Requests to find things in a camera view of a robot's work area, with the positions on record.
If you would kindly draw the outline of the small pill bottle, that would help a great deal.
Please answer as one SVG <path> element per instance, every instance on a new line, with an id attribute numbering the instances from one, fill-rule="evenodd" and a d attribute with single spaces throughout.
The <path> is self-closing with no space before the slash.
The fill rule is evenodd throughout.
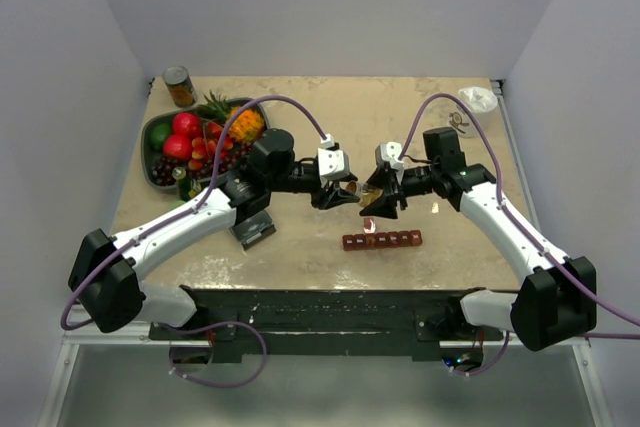
<path id="1" fill-rule="evenodd" d="M 360 207 L 367 207 L 380 198 L 383 193 L 384 190 L 379 187 L 361 184 L 357 191 L 359 198 L 358 205 Z"/>

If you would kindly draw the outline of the clear gold bottle lid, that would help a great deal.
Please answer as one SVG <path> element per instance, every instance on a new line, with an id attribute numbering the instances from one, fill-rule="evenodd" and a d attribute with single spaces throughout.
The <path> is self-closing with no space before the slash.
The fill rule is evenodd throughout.
<path id="1" fill-rule="evenodd" d="M 362 197 L 362 184 L 358 181 L 349 181 L 344 189 L 346 191 L 348 191 L 351 195 L 357 197 L 357 198 L 361 198 Z"/>

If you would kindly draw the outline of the red weekly pill organizer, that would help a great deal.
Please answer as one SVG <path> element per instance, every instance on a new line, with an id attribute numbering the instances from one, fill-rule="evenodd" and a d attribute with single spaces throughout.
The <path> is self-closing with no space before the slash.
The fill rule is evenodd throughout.
<path id="1" fill-rule="evenodd" d="M 341 237 L 344 251 L 382 250 L 390 248 L 420 247 L 423 237 L 420 230 L 382 231 L 372 217 L 365 217 L 361 232 Z"/>

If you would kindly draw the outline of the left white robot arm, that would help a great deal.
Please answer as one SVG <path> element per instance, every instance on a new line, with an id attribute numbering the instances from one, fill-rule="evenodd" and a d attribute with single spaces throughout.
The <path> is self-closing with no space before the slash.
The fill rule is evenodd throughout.
<path id="1" fill-rule="evenodd" d="M 221 179 L 193 199 L 140 227 L 83 238 L 69 276 L 72 300 L 91 323 L 112 333 L 134 320 L 168 324 L 185 339 L 200 337 L 207 315 L 183 287 L 148 285 L 146 277 L 192 244 L 231 229 L 266 209 L 274 192 L 307 194 L 318 210 L 356 202 L 342 188 L 353 180 L 347 154 L 325 142 L 298 160 L 292 135 L 269 129 Z"/>

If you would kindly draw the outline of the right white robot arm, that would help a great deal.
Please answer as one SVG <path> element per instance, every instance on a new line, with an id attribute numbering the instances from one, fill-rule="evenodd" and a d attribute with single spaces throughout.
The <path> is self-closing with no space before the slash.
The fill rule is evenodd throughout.
<path id="1" fill-rule="evenodd" d="M 476 288 L 456 296 L 445 316 L 448 333 L 469 339 L 480 327 L 516 334 L 532 351 L 595 328 L 596 271 L 585 257 L 571 258 L 533 229 L 481 164 L 469 165 L 449 127 L 423 134 L 424 167 L 408 168 L 397 142 L 380 144 L 368 185 L 379 196 L 363 217 L 395 219 L 410 197 L 435 193 L 475 224 L 492 242 L 520 282 L 515 293 Z"/>

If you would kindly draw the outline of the razor package box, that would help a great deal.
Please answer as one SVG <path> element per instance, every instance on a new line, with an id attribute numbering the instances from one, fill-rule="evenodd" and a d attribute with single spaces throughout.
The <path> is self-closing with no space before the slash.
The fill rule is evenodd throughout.
<path id="1" fill-rule="evenodd" d="M 261 211 L 245 219 L 230 229 L 243 250 L 248 250 L 276 232 L 276 227 L 268 212 Z"/>

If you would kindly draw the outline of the strawberries pile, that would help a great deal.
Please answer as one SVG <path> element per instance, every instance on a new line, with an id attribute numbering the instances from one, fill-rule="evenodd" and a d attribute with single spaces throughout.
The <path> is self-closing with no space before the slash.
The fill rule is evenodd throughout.
<path id="1" fill-rule="evenodd" d="M 211 165 L 216 158 L 216 149 L 221 137 L 223 127 L 215 122 L 204 122 L 202 132 L 192 142 L 191 160 L 188 169 L 200 171 L 205 166 Z"/>

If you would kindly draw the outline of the white paper cup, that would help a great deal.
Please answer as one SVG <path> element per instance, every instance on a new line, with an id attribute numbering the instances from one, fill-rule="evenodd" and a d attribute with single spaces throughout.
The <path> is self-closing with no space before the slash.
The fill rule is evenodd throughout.
<path id="1" fill-rule="evenodd" d="M 494 92 L 483 87 L 470 86 L 460 89 L 457 98 L 473 114 L 481 130 L 487 133 L 494 114 L 498 111 L 498 98 Z M 479 136 L 476 126 L 457 104 L 448 114 L 448 123 L 460 137 Z"/>

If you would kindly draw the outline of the green glass bottle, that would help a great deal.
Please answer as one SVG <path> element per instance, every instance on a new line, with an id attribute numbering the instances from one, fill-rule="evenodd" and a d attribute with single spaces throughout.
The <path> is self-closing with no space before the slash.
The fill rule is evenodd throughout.
<path id="1" fill-rule="evenodd" d="M 201 192 L 200 183 L 192 178 L 184 167 L 175 167 L 172 171 L 172 177 L 181 200 L 187 202 Z"/>

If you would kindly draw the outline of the grey fruit tray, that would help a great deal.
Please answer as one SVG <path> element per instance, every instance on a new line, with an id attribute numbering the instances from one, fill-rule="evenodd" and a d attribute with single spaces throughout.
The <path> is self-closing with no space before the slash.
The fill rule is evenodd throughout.
<path id="1" fill-rule="evenodd" d="M 189 113 L 195 114 L 199 118 L 199 120 L 201 122 L 201 126 L 202 126 L 202 124 L 204 122 L 211 121 L 211 122 L 215 122 L 215 123 L 219 124 L 220 126 L 224 127 L 226 120 L 228 120 L 231 117 L 231 115 L 233 113 L 235 113 L 235 111 L 237 111 L 240 107 L 244 106 L 248 102 L 249 102 L 249 99 L 246 98 L 246 97 L 226 99 L 224 97 L 217 97 L 217 96 L 215 96 L 213 94 L 210 94 L 210 95 L 205 97 L 205 103 L 203 105 L 199 105 L 199 106 L 194 107 L 194 108 L 189 108 L 189 109 L 186 109 L 184 111 L 173 111 L 173 112 L 161 114 L 159 116 L 156 116 L 156 117 L 152 118 L 150 121 L 148 121 L 145 124 L 145 126 L 143 127 L 142 134 L 141 134 L 142 171 L 143 171 L 148 183 L 152 187 L 154 187 L 154 188 L 156 188 L 156 189 L 158 189 L 160 191 L 174 192 L 176 190 L 176 186 L 175 187 L 169 187 L 169 188 L 167 188 L 167 187 L 157 187 L 157 186 L 152 185 L 149 182 L 149 177 L 148 177 L 147 170 L 145 168 L 145 164 L 147 162 L 149 162 L 149 161 L 153 161 L 155 159 L 156 155 L 164 155 L 163 154 L 163 148 L 162 148 L 161 151 L 155 151 L 148 144 L 149 131 L 155 125 L 157 125 L 159 123 L 169 123 L 172 126 L 172 121 L 173 121 L 174 117 L 178 113 L 189 112 Z M 261 105 L 256 105 L 252 109 L 255 110 L 256 112 L 258 112 L 264 118 L 265 130 L 268 129 L 270 127 L 270 122 L 268 120 L 268 117 L 267 117 L 263 107 Z M 226 138 L 226 140 L 224 141 L 224 144 L 223 144 L 223 151 L 230 149 L 235 144 L 245 144 L 245 143 L 235 142 L 228 135 L 228 137 Z"/>

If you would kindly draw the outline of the green cap bottle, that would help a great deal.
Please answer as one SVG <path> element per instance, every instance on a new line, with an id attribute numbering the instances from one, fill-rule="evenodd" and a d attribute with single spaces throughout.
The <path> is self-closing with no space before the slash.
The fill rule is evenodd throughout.
<path id="1" fill-rule="evenodd" d="M 176 208 L 178 208 L 178 207 L 181 207 L 181 206 L 182 206 L 182 205 L 184 205 L 185 203 L 186 203 L 186 202 L 185 202 L 185 201 L 183 201 L 183 200 L 174 201 L 174 202 L 172 202 L 172 203 L 170 204 L 170 206 L 168 207 L 168 209 L 169 209 L 170 211 L 171 211 L 171 210 L 174 210 L 174 209 L 176 209 Z"/>

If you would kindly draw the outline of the red apple upper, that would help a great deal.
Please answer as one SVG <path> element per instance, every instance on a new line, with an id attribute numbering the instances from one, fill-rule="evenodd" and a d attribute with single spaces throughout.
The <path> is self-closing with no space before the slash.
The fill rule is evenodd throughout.
<path id="1" fill-rule="evenodd" d="M 181 112 L 174 117 L 172 130 L 174 134 L 182 135 L 190 139 L 200 137 L 202 134 L 202 126 L 199 118 L 189 112 Z"/>

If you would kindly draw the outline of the red apple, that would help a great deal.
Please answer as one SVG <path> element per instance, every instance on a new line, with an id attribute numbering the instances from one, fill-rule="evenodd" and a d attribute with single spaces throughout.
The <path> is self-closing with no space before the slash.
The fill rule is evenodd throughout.
<path id="1" fill-rule="evenodd" d="M 181 112 L 174 117 L 172 130 L 174 134 L 182 135 L 190 139 L 200 137 L 202 134 L 202 126 L 199 118 L 189 112 Z"/>
<path id="2" fill-rule="evenodd" d="M 163 144 L 163 154 L 166 157 L 189 161 L 192 157 L 192 140 L 182 134 L 171 134 Z"/>

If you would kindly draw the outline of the red apple lower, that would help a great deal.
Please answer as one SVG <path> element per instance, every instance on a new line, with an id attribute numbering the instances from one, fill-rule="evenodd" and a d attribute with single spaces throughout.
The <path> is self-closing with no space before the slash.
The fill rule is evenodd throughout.
<path id="1" fill-rule="evenodd" d="M 192 157 L 192 140 L 182 134 L 171 134 L 163 144 L 163 154 L 166 157 L 189 161 Z"/>

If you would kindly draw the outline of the tin can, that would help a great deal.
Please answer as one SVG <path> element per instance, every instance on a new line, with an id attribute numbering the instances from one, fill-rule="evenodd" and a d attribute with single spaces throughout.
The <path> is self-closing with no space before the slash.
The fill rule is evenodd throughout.
<path id="1" fill-rule="evenodd" d="M 184 66 L 172 66 L 162 73 L 172 101 L 177 107 L 191 107 L 197 101 L 196 91 L 188 70 Z"/>

